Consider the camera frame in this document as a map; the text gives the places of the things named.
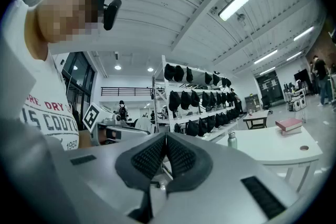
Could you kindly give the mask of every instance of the balcony railing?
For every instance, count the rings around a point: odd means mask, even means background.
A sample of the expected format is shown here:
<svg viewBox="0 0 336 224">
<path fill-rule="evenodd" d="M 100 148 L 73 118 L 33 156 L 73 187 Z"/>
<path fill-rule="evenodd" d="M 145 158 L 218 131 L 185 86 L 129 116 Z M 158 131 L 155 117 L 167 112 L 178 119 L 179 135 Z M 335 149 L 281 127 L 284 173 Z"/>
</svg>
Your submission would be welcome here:
<svg viewBox="0 0 336 224">
<path fill-rule="evenodd" d="M 158 88 L 160 93 L 164 92 L 163 88 Z M 152 95 L 152 88 L 129 88 L 129 87 L 101 87 L 101 96 L 146 96 Z"/>
</svg>

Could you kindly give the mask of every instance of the white table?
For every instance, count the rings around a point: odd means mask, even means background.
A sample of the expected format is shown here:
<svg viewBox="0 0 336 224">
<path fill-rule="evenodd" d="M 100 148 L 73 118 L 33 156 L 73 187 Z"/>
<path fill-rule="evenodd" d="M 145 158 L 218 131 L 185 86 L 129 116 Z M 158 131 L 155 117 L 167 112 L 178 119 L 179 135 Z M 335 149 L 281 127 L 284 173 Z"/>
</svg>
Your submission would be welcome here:
<svg viewBox="0 0 336 224">
<path fill-rule="evenodd" d="M 294 168 L 305 167 L 306 170 L 297 188 L 297 192 L 302 193 L 314 176 L 322 150 L 303 126 L 301 130 L 301 133 L 287 136 L 282 136 L 277 126 L 235 131 L 238 150 L 266 166 L 288 168 L 285 177 L 287 182 Z M 217 144 L 227 146 L 227 138 L 217 141 Z M 308 149 L 300 149 L 303 146 L 307 146 Z"/>
<path fill-rule="evenodd" d="M 268 110 L 257 111 L 257 112 L 253 112 L 252 116 L 247 114 L 247 116 L 243 118 L 243 121 L 246 122 L 246 125 L 249 130 L 266 128 L 267 127 L 266 126 L 267 116 L 268 116 Z M 263 120 L 264 122 L 262 124 L 253 125 L 253 121 L 258 121 L 258 120 Z M 248 123 L 247 123 L 248 121 L 251 121 L 251 127 L 248 126 Z"/>
</svg>

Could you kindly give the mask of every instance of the water bottle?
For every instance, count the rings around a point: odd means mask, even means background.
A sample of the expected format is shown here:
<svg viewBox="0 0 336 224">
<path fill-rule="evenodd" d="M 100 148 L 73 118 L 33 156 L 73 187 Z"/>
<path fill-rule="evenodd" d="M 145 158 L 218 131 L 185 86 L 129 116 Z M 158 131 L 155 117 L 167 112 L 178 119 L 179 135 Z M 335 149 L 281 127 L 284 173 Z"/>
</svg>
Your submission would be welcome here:
<svg viewBox="0 0 336 224">
<path fill-rule="evenodd" d="M 227 139 L 227 146 L 237 149 L 237 138 L 234 131 L 229 132 L 229 138 Z"/>
</svg>

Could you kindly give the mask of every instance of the chair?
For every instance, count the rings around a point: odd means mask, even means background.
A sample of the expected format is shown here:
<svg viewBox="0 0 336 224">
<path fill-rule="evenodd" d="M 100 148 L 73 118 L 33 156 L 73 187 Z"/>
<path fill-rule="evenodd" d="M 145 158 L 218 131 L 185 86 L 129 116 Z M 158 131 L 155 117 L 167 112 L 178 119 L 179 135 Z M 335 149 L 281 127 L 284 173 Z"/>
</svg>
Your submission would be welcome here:
<svg viewBox="0 0 336 224">
<path fill-rule="evenodd" d="M 269 109 L 272 106 L 267 95 L 263 96 L 261 100 L 263 109 Z"/>
</svg>

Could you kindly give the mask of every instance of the book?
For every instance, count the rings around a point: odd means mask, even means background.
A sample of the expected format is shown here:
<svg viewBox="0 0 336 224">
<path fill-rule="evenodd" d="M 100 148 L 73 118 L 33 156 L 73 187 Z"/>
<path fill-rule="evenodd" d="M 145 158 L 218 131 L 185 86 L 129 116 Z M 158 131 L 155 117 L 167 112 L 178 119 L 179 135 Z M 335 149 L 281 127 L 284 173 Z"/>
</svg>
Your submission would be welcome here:
<svg viewBox="0 0 336 224">
<path fill-rule="evenodd" d="M 291 118 L 283 121 L 275 121 L 275 124 L 279 126 L 283 131 L 288 132 L 302 126 L 302 120 Z"/>
<path fill-rule="evenodd" d="M 297 134 L 297 133 L 301 133 L 301 126 L 300 127 L 297 127 L 295 129 L 292 129 L 290 131 L 284 131 L 284 130 L 281 130 L 281 134 L 282 135 L 288 135 L 288 134 Z"/>
</svg>

